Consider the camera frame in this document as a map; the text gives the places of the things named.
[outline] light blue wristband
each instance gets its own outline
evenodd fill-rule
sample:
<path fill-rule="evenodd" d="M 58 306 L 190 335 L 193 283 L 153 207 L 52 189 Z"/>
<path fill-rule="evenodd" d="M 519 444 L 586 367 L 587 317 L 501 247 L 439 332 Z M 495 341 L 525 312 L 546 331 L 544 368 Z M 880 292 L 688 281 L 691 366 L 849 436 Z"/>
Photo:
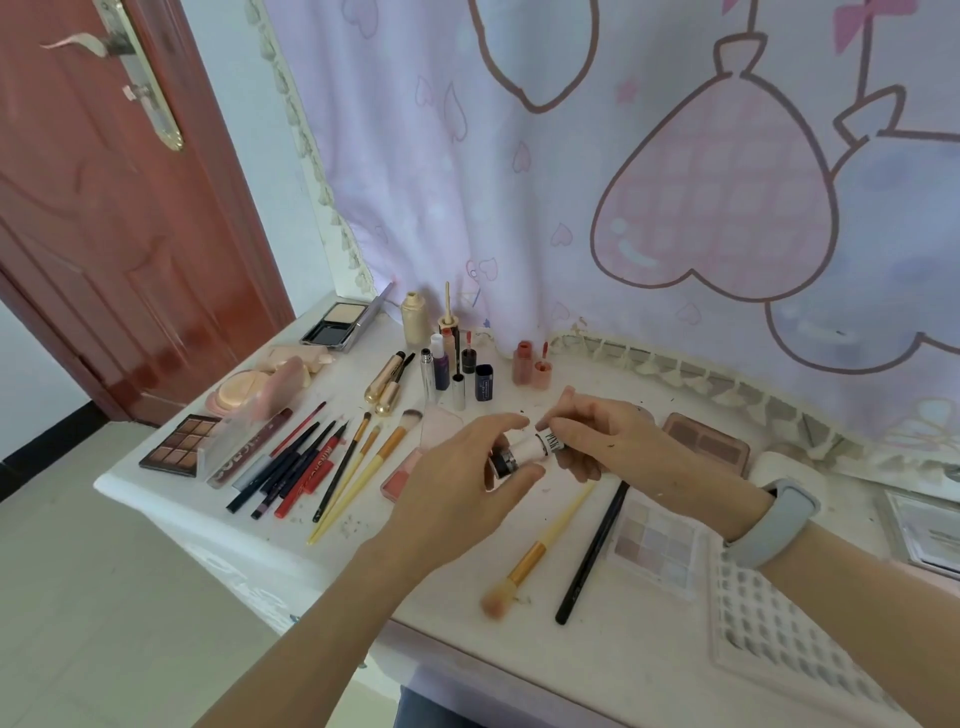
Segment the light blue wristband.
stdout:
<path fill-rule="evenodd" d="M 774 480 L 763 490 L 775 499 L 770 510 L 742 538 L 724 542 L 727 555 L 741 569 L 759 569 L 773 559 L 820 511 L 820 501 L 794 480 Z"/>

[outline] person's left hand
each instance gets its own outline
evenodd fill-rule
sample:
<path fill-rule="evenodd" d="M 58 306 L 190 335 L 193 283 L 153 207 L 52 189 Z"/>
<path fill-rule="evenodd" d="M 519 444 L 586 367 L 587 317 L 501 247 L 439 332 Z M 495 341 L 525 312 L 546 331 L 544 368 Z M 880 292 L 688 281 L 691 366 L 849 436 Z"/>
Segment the person's left hand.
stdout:
<path fill-rule="evenodd" d="M 490 536 L 545 472 L 530 463 L 487 491 L 491 449 L 507 445 L 504 432 L 528 424 L 522 415 L 479 417 L 428 451 L 380 531 L 381 543 L 402 549 L 406 566 L 423 578 Z"/>

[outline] brush bristles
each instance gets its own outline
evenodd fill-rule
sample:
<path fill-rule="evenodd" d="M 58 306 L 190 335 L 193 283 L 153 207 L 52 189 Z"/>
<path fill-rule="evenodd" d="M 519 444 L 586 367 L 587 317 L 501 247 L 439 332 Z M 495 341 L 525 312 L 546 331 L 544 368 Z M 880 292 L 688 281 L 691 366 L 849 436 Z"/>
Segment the brush bristles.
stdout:
<path fill-rule="evenodd" d="M 480 608 L 490 619 L 500 621 L 507 616 L 507 612 L 514 604 L 516 584 L 510 579 L 504 579 L 490 589 L 480 600 Z"/>

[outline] brown eyeshadow palette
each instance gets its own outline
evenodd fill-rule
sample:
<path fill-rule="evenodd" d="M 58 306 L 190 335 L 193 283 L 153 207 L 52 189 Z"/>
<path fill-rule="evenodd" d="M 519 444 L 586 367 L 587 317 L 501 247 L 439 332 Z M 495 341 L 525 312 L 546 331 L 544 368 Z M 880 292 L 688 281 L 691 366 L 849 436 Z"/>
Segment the brown eyeshadow palette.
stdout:
<path fill-rule="evenodd" d="M 720 463 L 737 475 L 742 475 L 747 467 L 750 446 L 743 440 L 725 435 L 679 412 L 674 412 L 666 419 L 663 431 L 681 445 Z"/>
<path fill-rule="evenodd" d="M 204 446 L 218 417 L 188 415 L 177 429 L 140 461 L 141 468 L 187 477 L 197 476 L 197 450 Z"/>

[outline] door frame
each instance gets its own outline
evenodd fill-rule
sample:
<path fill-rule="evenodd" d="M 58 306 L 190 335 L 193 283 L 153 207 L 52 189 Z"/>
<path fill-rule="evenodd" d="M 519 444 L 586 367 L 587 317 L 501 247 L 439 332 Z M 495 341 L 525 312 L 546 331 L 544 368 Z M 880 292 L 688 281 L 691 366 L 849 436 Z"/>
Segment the door frame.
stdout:
<path fill-rule="evenodd" d="M 210 182 L 240 260 L 266 306 L 271 323 L 279 330 L 296 317 L 180 0 L 125 0 L 124 7 L 177 118 L 185 144 L 197 156 Z M 78 28 L 77 32 L 101 30 Z M 0 301 L 111 420 L 130 419 L 83 359 L 2 268 Z"/>

